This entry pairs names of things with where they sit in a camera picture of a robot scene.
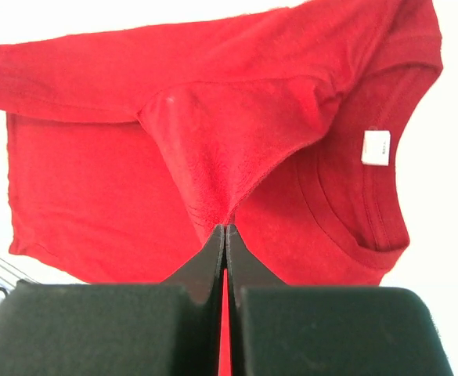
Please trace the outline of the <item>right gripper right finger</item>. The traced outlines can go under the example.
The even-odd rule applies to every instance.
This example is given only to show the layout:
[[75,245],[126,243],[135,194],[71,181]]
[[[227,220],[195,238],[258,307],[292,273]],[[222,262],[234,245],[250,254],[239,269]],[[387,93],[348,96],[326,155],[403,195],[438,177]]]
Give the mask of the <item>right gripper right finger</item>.
[[400,287],[295,287],[225,232],[234,375],[450,375],[428,307]]

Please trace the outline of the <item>red t-shirt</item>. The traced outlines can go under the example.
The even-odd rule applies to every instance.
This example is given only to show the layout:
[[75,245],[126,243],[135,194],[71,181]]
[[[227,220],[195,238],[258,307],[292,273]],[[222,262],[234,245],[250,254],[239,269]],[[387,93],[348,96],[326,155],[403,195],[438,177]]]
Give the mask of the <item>red t-shirt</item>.
[[[430,1],[308,1],[0,45],[10,252],[160,284],[235,226],[295,287],[381,287],[409,246],[395,155],[442,72]],[[232,373],[222,260],[218,373]]]

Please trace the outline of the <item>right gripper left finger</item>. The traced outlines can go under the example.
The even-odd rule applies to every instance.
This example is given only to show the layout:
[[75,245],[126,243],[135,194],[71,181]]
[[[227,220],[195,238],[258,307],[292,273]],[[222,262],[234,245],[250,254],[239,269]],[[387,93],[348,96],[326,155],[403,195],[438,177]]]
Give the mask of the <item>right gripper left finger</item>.
[[225,229],[160,284],[20,281],[0,304],[0,375],[216,375]]

